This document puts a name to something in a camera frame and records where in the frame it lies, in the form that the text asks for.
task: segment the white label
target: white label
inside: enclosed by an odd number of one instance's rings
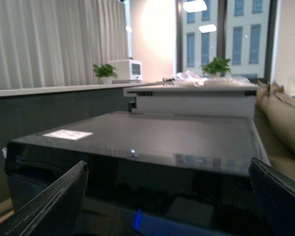
[[[91,132],[82,132],[82,131],[60,129],[58,131],[43,134],[43,136],[59,138],[59,139],[79,140],[79,139],[85,138],[87,136],[90,136],[92,134],[93,133],[91,133]]]

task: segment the black printer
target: black printer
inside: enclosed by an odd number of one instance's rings
[[[248,174],[269,163],[249,118],[115,112],[11,141],[15,210],[79,161],[89,179],[77,234],[271,235]]]

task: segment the window sill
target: window sill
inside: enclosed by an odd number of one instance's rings
[[[0,90],[0,97],[57,93],[57,92],[73,92],[73,91],[96,90],[96,89],[115,89],[115,88],[124,88],[124,87],[132,87],[132,86],[142,86],[142,85],[146,85],[146,83],[7,89],[7,90]]]

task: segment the blue light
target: blue light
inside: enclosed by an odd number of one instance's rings
[[[137,209],[139,213],[136,214],[136,218],[135,218],[135,223],[134,223],[134,229],[138,230],[138,224],[139,224],[139,219],[141,217],[141,209]]]

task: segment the building window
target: building window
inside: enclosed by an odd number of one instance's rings
[[[249,63],[259,63],[261,25],[251,26]]]
[[[202,21],[209,21],[211,19],[210,8],[211,8],[211,0],[204,0],[207,10],[202,11]]]
[[[241,64],[242,27],[235,27],[232,40],[232,64]]]
[[[252,13],[262,12],[262,0],[253,0],[252,3]]]
[[[187,67],[195,66],[195,33],[187,34]]]
[[[202,33],[201,65],[208,64],[210,55],[210,33]]]
[[[235,0],[234,16],[244,15],[244,0]]]
[[[196,13],[195,12],[187,12],[187,23],[194,23],[196,22]]]

